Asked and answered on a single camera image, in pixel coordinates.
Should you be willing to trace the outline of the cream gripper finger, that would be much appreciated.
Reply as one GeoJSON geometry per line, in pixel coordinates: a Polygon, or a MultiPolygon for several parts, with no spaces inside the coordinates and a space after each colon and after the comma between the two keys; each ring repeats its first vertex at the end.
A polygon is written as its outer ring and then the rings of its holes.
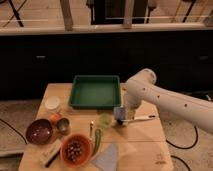
{"type": "Polygon", "coordinates": [[[127,120],[133,120],[135,118],[135,113],[136,110],[135,109],[126,109],[126,119],[127,120]]]}

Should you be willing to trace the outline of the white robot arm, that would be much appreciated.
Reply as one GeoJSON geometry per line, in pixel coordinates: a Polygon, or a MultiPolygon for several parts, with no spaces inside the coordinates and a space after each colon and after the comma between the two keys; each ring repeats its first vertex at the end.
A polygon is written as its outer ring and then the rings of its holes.
{"type": "Polygon", "coordinates": [[[156,81],[155,72],[148,68],[130,77],[125,83],[124,106],[137,109],[145,100],[213,135],[213,102],[160,88],[156,81]]]}

